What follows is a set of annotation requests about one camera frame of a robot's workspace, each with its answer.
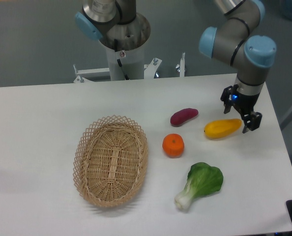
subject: white table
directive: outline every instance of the white table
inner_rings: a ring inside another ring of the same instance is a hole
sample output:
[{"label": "white table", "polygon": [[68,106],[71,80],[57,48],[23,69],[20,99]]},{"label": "white table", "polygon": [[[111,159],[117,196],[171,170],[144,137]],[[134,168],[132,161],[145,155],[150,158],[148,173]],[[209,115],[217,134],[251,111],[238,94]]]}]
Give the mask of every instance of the white table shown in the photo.
[{"label": "white table", "polygon": [[[264,86],[258,130],[213,141],[204,126],[223,114],[220,95],[235,75],[0,88],[0,236],[233,236],[289,231],[292,167]],[[175,128],[183,108],[199,116]],[[129,204],[100,210],[79,196],[73,161],[85,129],[101,117],[134,119],[148,138],[144,185]],[[162,140],[180,134],[185,152],[169,159]],[[220,193],[179,212],[174,196],[196,162],[224,174]]]}]

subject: metal bracket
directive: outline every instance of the metal bracket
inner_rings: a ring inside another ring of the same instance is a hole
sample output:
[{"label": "metal bracket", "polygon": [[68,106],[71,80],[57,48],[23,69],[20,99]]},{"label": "metal bracket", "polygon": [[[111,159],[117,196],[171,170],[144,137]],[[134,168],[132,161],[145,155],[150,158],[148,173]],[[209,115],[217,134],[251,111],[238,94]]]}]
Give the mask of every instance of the metal bracket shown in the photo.
[{"label": "metal bracket", "polygon": [[157,69],[160,66],[162,60],[158,58],[154,58],[152,62],[146,66],[146,69],[144,70],[144,79],[153,79],[156,75]]},{"label": "metal bracket", "polygon": [[[153,79],[161,62],[161,59],[154,58],[150,64],[144,65],[144,79]],[[73,67],[76,75],[74,83],[95,82],[100,81],[101,77],[110,76],[109,68],[77,70],[76,65]]]}]

